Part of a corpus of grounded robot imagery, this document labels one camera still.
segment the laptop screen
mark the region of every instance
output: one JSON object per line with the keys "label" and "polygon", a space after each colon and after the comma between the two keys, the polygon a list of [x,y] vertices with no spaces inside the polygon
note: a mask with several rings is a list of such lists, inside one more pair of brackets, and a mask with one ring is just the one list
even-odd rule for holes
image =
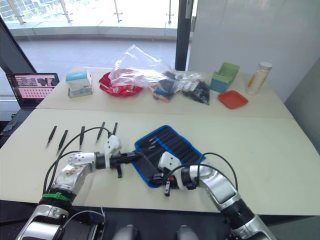
{"label": "laptop screen", "polygon": [[59,83],[56,73],[7,73],[6,77],[22,109],[33,109]]}

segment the green container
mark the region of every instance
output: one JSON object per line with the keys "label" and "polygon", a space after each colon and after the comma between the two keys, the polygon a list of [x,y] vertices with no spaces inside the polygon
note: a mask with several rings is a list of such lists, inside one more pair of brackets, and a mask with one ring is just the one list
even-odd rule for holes
{"label": "green container", "polygon": [[219,72],[214,72],[211,80],[210,88],[219,93],[224,93],[233,83],[240,66],[229,62],[224,62]]}

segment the bottle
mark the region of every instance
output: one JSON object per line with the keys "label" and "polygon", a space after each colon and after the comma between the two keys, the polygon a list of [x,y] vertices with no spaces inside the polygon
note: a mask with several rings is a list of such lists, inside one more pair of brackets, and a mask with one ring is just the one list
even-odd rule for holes
{"label": "bottle", "polygon": [[252,75],[252,78],[246,88],[247,94],[250,94],[250,95],[257,94],[260,87],[266,80],[271,68],[272,68],[272,64],[270,62],[262,61],[259,63],[259,66],[256,72]]}

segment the plastic bag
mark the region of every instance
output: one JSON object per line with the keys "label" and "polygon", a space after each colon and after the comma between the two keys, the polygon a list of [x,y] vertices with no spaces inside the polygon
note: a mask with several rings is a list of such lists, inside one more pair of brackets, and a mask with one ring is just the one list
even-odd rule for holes
{"label": "plastic bag", "polygon": [[115,62],[109,78],[113,85],[135,85],[144,88],[168,79],[168,73],[174,78],[178,76],[167,63],[155,59],[132,45]]}
{"label": "plastic bag", "polygon": [[110,72],[103,75],[103,77],[99,80],[100,89],[109,95],[115,97],[129,97],[136,95],[143,89],[142,87],[134,85],[112,85],[109,75]]}
{"label": "plastic bag", "polygon": [[178,90],[177,85],[177,80],[168,77],[167,79],[159,80],[156,85],[149,86],[149,89],[156,99],[168,103]]}
{"label": "plastic bag", "polygon": [[193,100],[209,105],[210,88],[206,84],[206,77],[200,73],[194,73],[184,77],[180,81],[183,95]]}

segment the tool roll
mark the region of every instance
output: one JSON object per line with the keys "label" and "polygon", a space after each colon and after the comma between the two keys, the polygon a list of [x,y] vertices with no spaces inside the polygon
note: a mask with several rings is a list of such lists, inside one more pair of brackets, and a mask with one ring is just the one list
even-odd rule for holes
{"label": "tool roll", "polygon": [[198,163],[202,155],[189,141],[168,125],[161,126],[142,137],[135,142],[134,146],[135,151],[141,152],[143,156],[132,164],[151,188],[160,186],[154,184],[151,179],[153,176],[162,173],[158,169],[158,163],[164,152],[173,154],[180,159],[181,164]]}

